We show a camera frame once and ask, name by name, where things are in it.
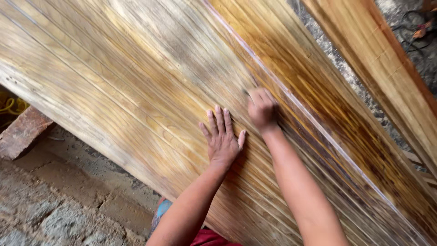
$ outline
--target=forearm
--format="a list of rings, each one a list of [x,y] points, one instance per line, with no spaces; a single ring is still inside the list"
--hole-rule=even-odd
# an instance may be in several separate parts
[[[171,205],[147,245],[190,245],[226,172],[223,165],[210,165]]]
[[[347,245],[340,222],[310,172],[281,129],[263,134],[277,182],[299,226],[306,246]]]

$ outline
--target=right hand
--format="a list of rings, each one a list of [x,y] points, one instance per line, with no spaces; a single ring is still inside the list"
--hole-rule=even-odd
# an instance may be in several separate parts
[[[266,88],[249,91],[247,111],[252,123],[262,134],[274,130],[277,124],[278,102]]]

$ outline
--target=wooden plank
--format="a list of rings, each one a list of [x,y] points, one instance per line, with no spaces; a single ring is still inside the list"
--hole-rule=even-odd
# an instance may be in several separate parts
[[[372,0],[303,0],[410,147],[437,177],[437,101]]]
[[[198,121],[229,108],[246,153],[207,224],[245,245],[302,245],[246,112],[242,89],[266,86],[351,245],[437,245],[429,187],[291,8],[211,4],[2,1],[0,82],[171,200],[208,164]]]
[[[55,127],[53,120],[30,106],[0,134],[0,159],[15,160],[29,152]]]

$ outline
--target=hand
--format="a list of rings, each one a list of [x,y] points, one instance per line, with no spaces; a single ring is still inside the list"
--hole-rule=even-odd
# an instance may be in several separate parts
[[[258,131],[264,133],[278,128],[278,102],[266,88],[256,88],[249,91],[247,111]]]
[[[217,119],[217,123],[215,123],[212,111],[207,111],[211,132],[208,131],[202,122],[199,123],[199,127],[208,142],[208,156],[211,165],[219,165],[229,170],[232,162],[243,149],[246,139],[246,130],[240,132],[237,140],[232,130],[229,110],[224,109],[223,112],[225,115],[224,120],[222,109],[218,105],[215,106],[215,117]]]

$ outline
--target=wood grain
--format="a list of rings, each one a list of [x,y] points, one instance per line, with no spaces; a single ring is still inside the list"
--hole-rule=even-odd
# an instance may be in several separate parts
[[[437,101],[372,0],[303,0],[424,165],[437,177]]]
[[[437,245],[436,201],[280,1],[7,0],[0,82],[170,200],[208,165],[197,128],[229,108],[244,155],[206,223],[243,245],[302,245],[242,89],[282,127],[351,245]]]

